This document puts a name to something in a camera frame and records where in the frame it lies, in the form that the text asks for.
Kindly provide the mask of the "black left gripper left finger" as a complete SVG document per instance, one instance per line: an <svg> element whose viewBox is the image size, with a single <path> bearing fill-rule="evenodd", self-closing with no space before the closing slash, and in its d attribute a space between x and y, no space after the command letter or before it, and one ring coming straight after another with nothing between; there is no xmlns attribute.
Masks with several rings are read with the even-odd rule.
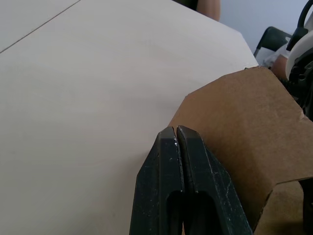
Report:
<svg viewBox="0 0 313 235"><path fill-rule="evenodd" d="M131 235L180 235L184 178L173 127L158 133L134 190Z"/></svg>

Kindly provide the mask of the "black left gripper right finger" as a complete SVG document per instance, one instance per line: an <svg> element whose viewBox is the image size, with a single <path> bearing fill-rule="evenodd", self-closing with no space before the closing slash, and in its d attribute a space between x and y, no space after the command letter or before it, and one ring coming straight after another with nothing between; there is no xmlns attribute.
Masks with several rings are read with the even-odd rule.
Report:
<svg viewBox="0 0 313 235"><path fill-rule="evenodd" d="M177 138L185 183L185 234L252 234L230 175L199 133L178 126Z"/></svg>

